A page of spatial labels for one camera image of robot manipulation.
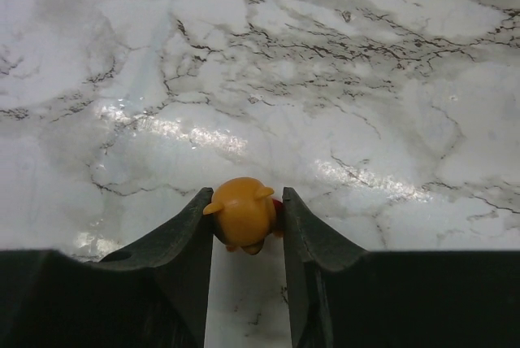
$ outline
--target toy ear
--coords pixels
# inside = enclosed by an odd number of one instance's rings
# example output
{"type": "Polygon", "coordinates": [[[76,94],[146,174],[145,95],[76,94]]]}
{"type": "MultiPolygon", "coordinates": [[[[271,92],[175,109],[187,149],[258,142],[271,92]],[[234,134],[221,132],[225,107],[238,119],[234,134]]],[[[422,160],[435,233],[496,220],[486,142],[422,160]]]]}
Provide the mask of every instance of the toy ear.
{"type": "Polygon", "coordinates": [[[215,212],[219,212],[224,208],[224,205],[221,202],[212,202],[204,207],[203,215],[214,214],[215,212]]]}
{"type": "Polygon", "coordinates": [[[259,189],[257,192],[254,193],[254,198],[257,200],[264,199],[264,198],[267,198],[268,196],[271,196],[274,192],[275,191],[272,188],[262,187],[261,189],[259,189]]]}

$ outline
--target small orange figurine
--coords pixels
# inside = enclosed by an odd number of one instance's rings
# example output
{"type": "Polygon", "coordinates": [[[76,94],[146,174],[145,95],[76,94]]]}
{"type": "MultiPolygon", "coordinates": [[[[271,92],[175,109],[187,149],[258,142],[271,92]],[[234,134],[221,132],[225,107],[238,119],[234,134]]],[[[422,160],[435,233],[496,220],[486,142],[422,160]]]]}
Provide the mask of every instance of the small orange figurine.
{"type": "Polygon", "coordinates": [[[284,235],[277,216],[282,203],[271,197],[274,192],[261,181],[239,177],[220,185],[213,193],[203,214],[214,215],[215,236],[228,251],[240,247],[246,253],[257,254],[270,233],[284,235]]]}

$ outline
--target toy's red part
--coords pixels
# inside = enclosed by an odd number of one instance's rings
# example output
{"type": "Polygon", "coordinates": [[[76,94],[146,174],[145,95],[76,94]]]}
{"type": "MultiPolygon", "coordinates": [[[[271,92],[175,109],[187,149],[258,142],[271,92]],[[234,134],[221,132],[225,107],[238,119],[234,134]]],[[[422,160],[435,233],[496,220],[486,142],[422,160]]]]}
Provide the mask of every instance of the toy's red part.
{"type": "Polygon", "coordinates": [[[284,209],[284,204],[280,200],[273,199],[275,205],[276,215],[279,216],[284,209]]]}

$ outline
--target toy foot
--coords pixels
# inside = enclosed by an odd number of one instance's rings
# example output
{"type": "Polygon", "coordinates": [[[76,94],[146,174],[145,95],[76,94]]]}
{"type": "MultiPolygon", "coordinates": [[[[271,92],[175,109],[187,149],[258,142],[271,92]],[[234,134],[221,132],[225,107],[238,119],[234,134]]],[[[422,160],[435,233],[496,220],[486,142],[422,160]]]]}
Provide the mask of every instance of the toy foot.
{"type": "Polygon", "coordinates": [[[257,242],[256,244],[253,244],[253,245],[242,246],[242,249],[244,250],[244,252],[247,254],[251,254],[252,256],[258,254],[258,252],[260,252],[260,250],[262,250],[262,248],[263,248],[263,240],[261,240],[260,242],[257,242]]]}

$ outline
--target marble table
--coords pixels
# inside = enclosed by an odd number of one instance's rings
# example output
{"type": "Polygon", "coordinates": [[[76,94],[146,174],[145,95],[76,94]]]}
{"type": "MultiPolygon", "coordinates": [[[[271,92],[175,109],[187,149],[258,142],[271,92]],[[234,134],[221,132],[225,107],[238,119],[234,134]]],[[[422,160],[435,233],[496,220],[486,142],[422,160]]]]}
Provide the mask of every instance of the marble table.
{"type": "MultiPolygon", "coordinates": [[[[0,246],[98,259],[203,186],[377,249],[520,248],[520,0],[0,0],[0,246]]],[[[282,241],[214,244],[207,347],[289,347],[282,241]]]]}

